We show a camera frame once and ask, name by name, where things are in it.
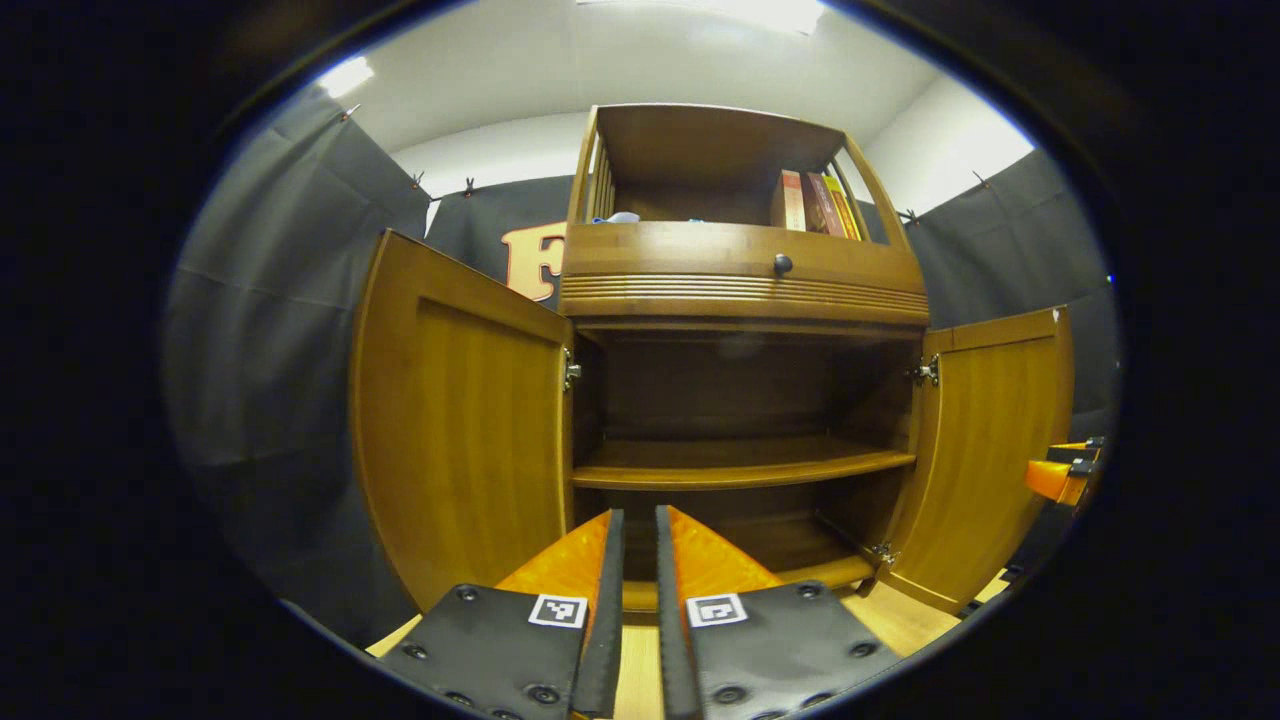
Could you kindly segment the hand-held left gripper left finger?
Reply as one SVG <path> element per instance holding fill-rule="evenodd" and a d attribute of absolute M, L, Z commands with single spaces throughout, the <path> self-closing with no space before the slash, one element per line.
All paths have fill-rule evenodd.
<path fill-rule="evenodd" d="M 485 719 L 609 719 L 623 634 L 625 514 L 575 528 L 494 587 L 458 584 L 379 662 Z"/>

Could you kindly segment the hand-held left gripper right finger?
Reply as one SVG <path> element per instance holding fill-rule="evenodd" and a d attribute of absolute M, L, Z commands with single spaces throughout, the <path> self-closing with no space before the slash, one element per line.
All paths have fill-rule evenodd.
<path fill-rule="evenodd" d="M 655 560 L 667 719 L 806 719 L 901 662 L 824 582 L 786 582 L 671 505 Z"/>

